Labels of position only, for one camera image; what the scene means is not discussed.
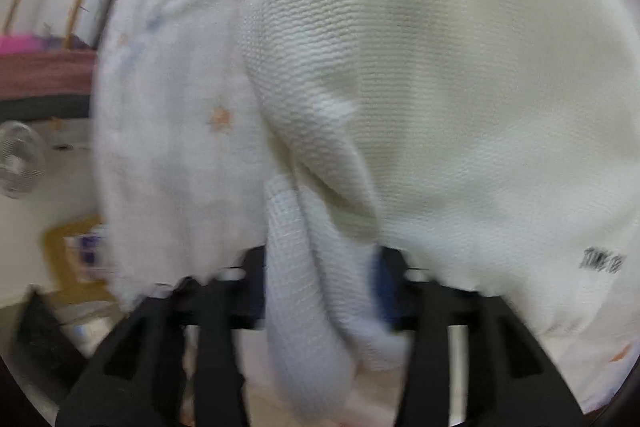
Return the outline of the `pink red towel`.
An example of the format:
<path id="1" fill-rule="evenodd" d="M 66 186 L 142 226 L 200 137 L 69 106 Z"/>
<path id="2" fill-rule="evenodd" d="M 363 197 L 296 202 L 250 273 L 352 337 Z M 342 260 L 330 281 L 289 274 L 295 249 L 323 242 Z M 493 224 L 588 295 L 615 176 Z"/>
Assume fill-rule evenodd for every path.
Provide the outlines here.
<path id="1" fill-rule="evenodd" d="M 1 100 L 91 92 L 96 51 L 34 35 L 1 37 Z"/>

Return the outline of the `white electric fan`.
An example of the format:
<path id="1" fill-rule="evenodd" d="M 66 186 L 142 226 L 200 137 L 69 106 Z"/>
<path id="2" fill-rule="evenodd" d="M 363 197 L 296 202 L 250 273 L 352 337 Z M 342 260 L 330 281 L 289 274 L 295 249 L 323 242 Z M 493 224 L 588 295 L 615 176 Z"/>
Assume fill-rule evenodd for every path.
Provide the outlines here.
<path id="1" fill-rule="evenodd" d="M 19 121 L 1 125 L 1 194 L 19 199 L 34 191 L 46 167 L 46 143 Z"/>

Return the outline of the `floral white bed sheet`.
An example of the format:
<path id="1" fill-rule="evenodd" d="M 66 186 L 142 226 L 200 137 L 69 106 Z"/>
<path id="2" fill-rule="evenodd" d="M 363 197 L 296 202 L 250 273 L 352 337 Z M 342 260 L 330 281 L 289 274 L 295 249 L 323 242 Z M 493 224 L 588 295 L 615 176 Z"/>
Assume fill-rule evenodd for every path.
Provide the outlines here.
<path id="1" fill-rule="evenodd" d="M 185 277 L 207 280 L 266 245 L 268 130 L 242 43 L 250 0 L 115 0 L 92 102 L 96 183 L 113 291 L 126 306 Z M 303 423 L 274 378 L 266 329 L 241 339 L 248 380 Z M 637 346 L 612 356 L 628 381 Z M 402 371 L 360 371 L 341 412 L 387 426 Z"/>

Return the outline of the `white button-up jacket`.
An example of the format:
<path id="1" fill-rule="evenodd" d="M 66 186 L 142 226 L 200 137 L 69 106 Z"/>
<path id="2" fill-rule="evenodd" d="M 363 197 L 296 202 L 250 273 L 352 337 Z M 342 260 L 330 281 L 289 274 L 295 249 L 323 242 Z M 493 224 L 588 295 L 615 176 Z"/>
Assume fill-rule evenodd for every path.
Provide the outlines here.
<path id="1" fill-rule="evenodd" d="M 374 269 L 500 297 L 584 414 L 639 342 L 639 0 L 250 0 L 268 130 L 265 300 L 280 392 L 341 412 L 404 371 Z"/>

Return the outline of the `yellow box on floor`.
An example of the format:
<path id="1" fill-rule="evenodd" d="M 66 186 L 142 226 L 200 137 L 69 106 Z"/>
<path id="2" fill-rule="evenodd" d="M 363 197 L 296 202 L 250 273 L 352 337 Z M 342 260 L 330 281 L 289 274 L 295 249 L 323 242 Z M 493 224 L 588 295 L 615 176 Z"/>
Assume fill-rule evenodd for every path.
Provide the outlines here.
<path id="1" fill-rule="evenodd" d="M 76 236 L 88 234 L 100 223 L 99 216 L 90 216 L 55 225 L 41 234 L 43 260 L 53 281 L 52 299 L 56 303 L 78 305 L 89 301 L 116 301 L 104 280 L 89 277 L 84 272 L 79 248 L 74 245 Z"/>

